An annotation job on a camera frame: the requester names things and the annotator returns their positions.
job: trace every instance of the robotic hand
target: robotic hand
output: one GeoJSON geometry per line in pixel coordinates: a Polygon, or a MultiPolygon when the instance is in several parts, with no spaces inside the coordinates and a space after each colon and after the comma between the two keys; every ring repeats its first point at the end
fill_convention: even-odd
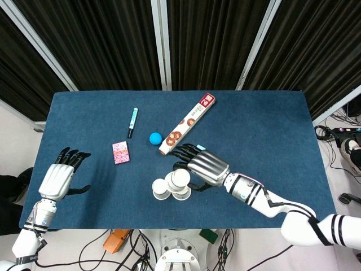
{"type": "Polygon", "coordinates": [[[244,174],[230,173],[229,165],[209,151],[200,150],[191,144],[184,144],[177,149],[184,153],[173,151],[171,154],[185,162],[175,163],[173,169],[188,169],[206,182],[201,187],[190,184],[190,188],[203,191],[212,186],[225,186],[228,193],[267,217],[287,213],[281,233],[289,243],[297,246],[339,244],[361,249],[361,218],[329,215],[319,221],[310,207],[283,199],[244,174]]]}
{"type": "Polygon", "coordinates": [[[32,262],[38,259],[38,252],[47,244],[42,238],[56,212],[56,202],[66,195],[76,195],[87,192],[90,185],[81,189],[71,189],[72,177],[82,161],[90,154],[63,149],[55,163],[52,164],[39,188],[42,199],[37,202],[17,240],[12,251],[16,263],[0,261],[0,271],[30,271],[32,262]]]}

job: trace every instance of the green object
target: green object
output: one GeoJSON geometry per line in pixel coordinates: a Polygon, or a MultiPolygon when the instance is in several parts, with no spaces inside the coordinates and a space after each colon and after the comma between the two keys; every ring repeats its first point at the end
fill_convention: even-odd
{"type": "Polygon", "coordinates": [[[203,229],[199,233],[204,239],[206,239],[209,243],[214,244],[218,238],[218,234],[210,229],[203,229]]]}

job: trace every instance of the white paper cup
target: white paper cup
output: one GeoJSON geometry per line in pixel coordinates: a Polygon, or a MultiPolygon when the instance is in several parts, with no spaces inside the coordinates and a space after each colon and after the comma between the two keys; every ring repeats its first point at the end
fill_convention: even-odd
{"type": "Polygon", "coordinates": [[[170,196],[167,182],[163,179],[156,179],[152,184],[153,195],[158,200],[167,199],[170,196]]]}
{"type": "Polygon", "coordinates": [[[191,175],[183,168],[179,168],[173,172],[170,172],[165,176],[165,180],[168,184],[168,190],[172,193],[182,191],[190,182],[191,175]]]}
{"type": "Polygon", "coordinates": [[[186,200],[191,196],[192,189],[186,186],[182,191],[177,193],[172,193],[173,197],[178,200],[186,200]]]}

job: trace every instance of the black curtain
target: black curtain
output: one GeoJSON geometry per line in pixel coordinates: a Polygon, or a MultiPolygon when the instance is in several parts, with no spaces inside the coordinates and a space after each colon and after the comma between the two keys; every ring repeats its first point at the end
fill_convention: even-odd
{"type": "Polygon", "coordinates": [[[268,2],[168,0],[173,90],[234,90],[268,2]]]}
{"type": "Polygon", "coordinates": [[[312,118],[361,85],[361,1],[283,0],[243,89],[302,90],[312,118]]]}
{"type": "Polygon", "coordinates": [[[161,90],[151,1],[14,1],[80,90],[161,90]]]}
{"type": "Polygon", "coordinates": [[[0,99],[34,121],[46,120],[57,91],[67,90],[0,8],[0,99]]]}

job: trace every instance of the marker pen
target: marker pen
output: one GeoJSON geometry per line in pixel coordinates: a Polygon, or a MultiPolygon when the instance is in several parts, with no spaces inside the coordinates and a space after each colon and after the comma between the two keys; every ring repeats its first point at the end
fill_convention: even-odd
{"type": "Polygon", "coordinates": [[[131,135],[133,134],[134,124],[135,120],[137,119],[138,109],[135,107],[133,109],[133,114],[131,115],[129,130],[128,130],[128,138],[131,138],[131,135]]]}

